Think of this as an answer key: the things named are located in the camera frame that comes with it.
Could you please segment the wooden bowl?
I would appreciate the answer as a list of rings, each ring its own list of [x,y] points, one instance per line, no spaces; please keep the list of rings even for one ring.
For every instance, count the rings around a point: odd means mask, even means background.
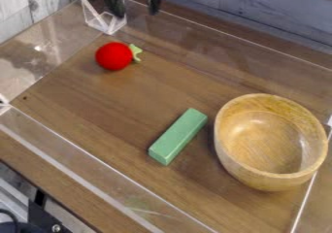
[[[272,94],[241,95],[213,121],[219,161],[244,185],[281,191],[305,183],[328,155],[328,139],[312,112]]]

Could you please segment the clear acrylic enclosure wall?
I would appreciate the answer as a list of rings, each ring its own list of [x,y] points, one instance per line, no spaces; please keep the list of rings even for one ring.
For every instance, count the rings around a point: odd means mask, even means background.
[[[156,16],[143,0],[125,5],[115,35],[87,25],[76,0],[0,44],[0,162],[99,233],[332,233],[332,52],[176,5]],[[141,61],[104,69],[109,42]],[[251,93],[307,107],[329,138],[319,172],[287,191],[229,176],[211,127],[167,166],[148,154],[189,108],[213,117]]]

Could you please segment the green rectangular block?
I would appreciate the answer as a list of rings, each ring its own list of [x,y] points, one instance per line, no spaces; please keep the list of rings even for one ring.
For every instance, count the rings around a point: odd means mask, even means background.
[[[168,165],[208,122],[208,116],[189,108],[149,146],[149,156]]]

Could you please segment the clear acrylic corner bracket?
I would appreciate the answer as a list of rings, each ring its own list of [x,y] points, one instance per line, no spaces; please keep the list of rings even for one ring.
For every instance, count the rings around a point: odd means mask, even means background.
[[[109,12],[99,13],[88,0],[80,0],[80,2],[84,21],[93,29],[113,35],[127,25],[127,17],[119,18]]]

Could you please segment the red plush toy green leaf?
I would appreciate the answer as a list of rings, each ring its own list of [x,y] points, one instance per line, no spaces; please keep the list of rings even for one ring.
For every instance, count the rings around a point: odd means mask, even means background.
[[[139,54],[143,50],[133,44],[120,42],[109,42],[95,53],[97,64],[107,70],[119,71],[124,69],[132,62],[140,62]]]

